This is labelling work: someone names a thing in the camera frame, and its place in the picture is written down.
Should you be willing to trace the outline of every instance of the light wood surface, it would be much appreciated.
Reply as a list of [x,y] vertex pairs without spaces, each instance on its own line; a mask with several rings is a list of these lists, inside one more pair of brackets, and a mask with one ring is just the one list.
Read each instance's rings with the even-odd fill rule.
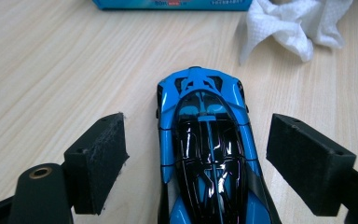
[[[98,216],[75,223],[157,223],[156,86],[200,65],[238,77],[255,143],[283,223],[315,217],[265,159],[272,113],[307,122],[358,156],[358,0],[338,23],[343,49],[302,63],[268,38],[239,65],[245,13],[101,11],[91,0],[0,1],[0,201],[18,176],[62,153],[97,119],[125,114],[130,158]],[[355,163],[358,170],[358,158]]]

